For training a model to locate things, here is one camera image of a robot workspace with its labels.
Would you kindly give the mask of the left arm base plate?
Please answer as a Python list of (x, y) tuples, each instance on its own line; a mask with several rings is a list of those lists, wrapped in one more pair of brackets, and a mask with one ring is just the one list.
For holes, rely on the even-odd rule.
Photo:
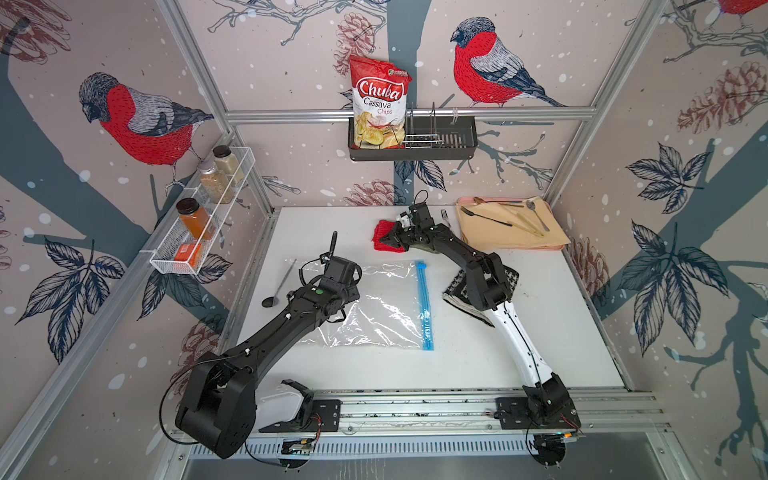
[(296, 408), (278, 413), (272, 407), (260, 407), (255, 431), (259, 433), (336, 432), (342, 402), (338, 399), (310, 400)]

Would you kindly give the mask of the olive green knitted scarf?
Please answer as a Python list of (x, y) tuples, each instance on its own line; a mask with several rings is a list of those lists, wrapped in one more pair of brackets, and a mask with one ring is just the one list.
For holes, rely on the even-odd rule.
[(445, 246), (445, 242), (440, 239), (434, 239), (428, 242), (416, 242), (411, 245), (412, 248), (424, 250), (434, 254), (445, 255), (448, 248)]

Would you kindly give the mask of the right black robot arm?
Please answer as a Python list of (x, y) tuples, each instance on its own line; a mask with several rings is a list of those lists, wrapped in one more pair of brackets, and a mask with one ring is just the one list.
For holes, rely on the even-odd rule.
[(512, 302), (508, 269), (497, 254), (472, 248), (444, 224), (421, 228), (381, 221), (373, 241), (376, 246), (389, 249), (430, 250), (453, 261), (460, 268), (463, 281), (454, 280), (451, 285), (464, 292), (469, 305), (491, 322), (512, 356), (527, 398), (529, 422), (540, 429), (552, 428), (558, 422), (573, 430), (581, 428), (569, 391), (538, 352), (519, 320)]

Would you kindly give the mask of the clear plastic vacuum bag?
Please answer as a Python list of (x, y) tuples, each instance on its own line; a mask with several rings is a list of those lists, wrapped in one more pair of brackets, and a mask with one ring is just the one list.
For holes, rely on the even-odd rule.
[(366, 265), (358, 289), (359, 299), (307, 334), (300, 343), (326, 348), (434, 349), (423, 261)]

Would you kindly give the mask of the red knitted scarf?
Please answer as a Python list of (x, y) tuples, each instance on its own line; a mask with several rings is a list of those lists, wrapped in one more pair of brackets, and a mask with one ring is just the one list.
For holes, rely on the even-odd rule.
[(392, 253), (404, 253), (405, 249), (403, 247), (396, 247), (389, 245), (387, 243), (383, 242), (383, 239), (387, 237), (395, 226), (398, 226), (398, 222), (393, 222), (389, 220), (380, 220), (373, 233), (372, 242), (373, 242), (373, 248), (376, 251), (381, 252), (392, 252)]

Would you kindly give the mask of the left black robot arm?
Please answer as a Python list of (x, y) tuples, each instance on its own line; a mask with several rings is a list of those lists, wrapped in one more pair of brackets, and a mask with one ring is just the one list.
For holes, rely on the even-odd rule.
[(257, 333), (222, 354), (207, 353), (190, 369), (175, 426), (226, 459), (246, 442), (257, 419), (256, 390), (299, 340), (359, 299), (362, 270), (322, 275), (289, 296)]

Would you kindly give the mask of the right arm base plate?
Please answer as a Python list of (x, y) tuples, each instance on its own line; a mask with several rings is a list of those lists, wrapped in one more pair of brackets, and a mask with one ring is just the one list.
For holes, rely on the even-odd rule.
[(549, 420), (535, 420), (525, 396), (499, 397), (495, 399), (494, 418), (503, 430), (577, 430), (582, 424), (576, 406), (568, 398)]

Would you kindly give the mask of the black white houndstooth scarf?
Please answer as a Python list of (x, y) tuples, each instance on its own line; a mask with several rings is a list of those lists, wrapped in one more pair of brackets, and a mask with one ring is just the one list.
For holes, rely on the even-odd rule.
[(511, 267), (504, 267), (509, 288), (506, 289), (503, 284), (499, 284), (493, 277), (486, 280), (486, 286), (480, 289), (480, 299), (487, 302), (487, 309), (481, 310), (475, 307), (469, 297), (469, 287), (466, 273), (462, 270), (454, 277), (450, 285), (442, 293), (443, 300), (469, 315), (483, 322), (484, 324), (495, 327), (494, 315), (488, 316), (492, 312), (492, 307), (505, 306), (505, 301), (510, 300), (519, 280), (519, 273)]

